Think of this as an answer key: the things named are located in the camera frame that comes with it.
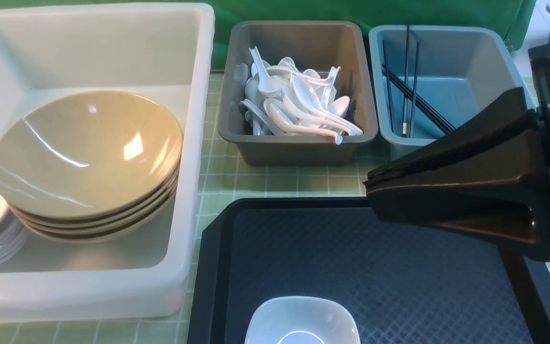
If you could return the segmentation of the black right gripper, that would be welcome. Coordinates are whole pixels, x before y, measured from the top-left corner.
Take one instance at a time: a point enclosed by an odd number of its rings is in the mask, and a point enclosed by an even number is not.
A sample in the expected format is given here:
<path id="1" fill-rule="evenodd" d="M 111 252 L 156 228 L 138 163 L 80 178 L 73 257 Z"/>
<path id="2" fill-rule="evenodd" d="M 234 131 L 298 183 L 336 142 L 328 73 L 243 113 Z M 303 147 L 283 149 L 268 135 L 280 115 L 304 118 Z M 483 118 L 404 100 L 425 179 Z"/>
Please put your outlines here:
<path id="1" fill-rule="evenodd" d="M 529 50 L 550 168 L 550 43 Z M 525 87 L 511 88 L 440 139 L 372 170 L 382 222 L 440 229 L 550 262 L 550 181 Z"/>

